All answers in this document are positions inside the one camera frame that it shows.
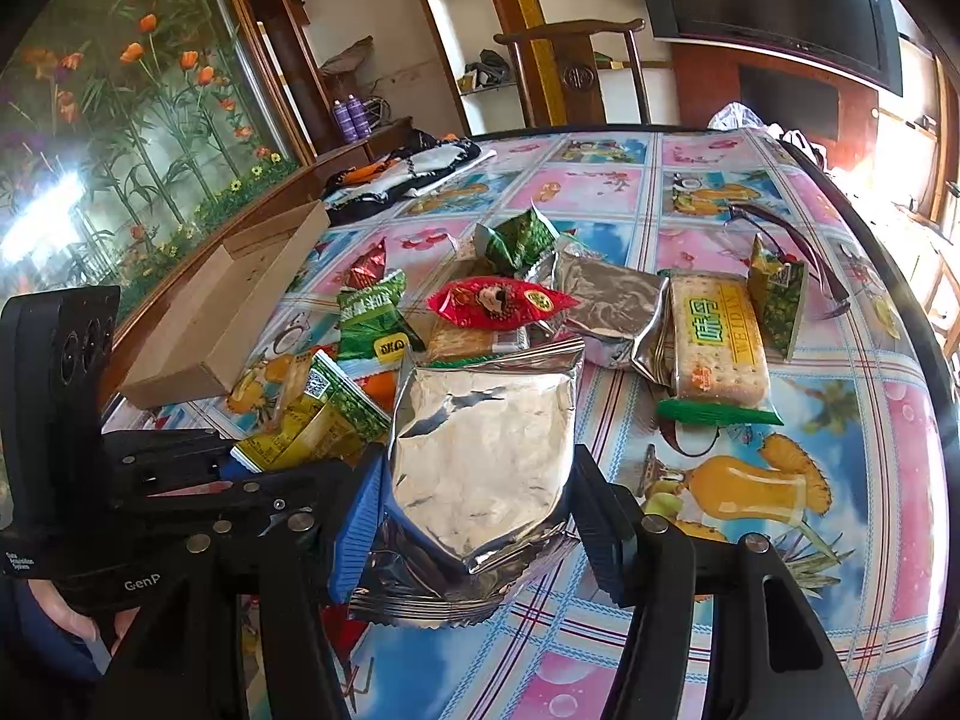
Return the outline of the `person's left hand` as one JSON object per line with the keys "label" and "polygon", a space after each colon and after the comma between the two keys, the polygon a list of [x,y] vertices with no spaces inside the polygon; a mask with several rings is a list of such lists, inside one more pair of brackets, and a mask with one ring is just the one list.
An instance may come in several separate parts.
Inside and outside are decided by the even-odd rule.
{"label": "person's left hand", "polygon": [[119,648],[119,642],[124,639],[128,629],[132,626],[132,622],[139,614],[139,608],[119,611],[112,618],[112,622],[107,624],[107,628],[114,634],[112,640],[107,642],[104,631],[98,622],[94,621],[93,617],[87,617],[75,611],[60,595],[59,590],[55,588],[52,582],[32,578],[28,582],[28,587],[39,608],[43,610],[55,626],[59,626],[62,631],[71,635],[80,637],[85,642],[89,653],[93,656],[94,663],[98,667],[104,667],[106,663],[109,663],[112,655]]}

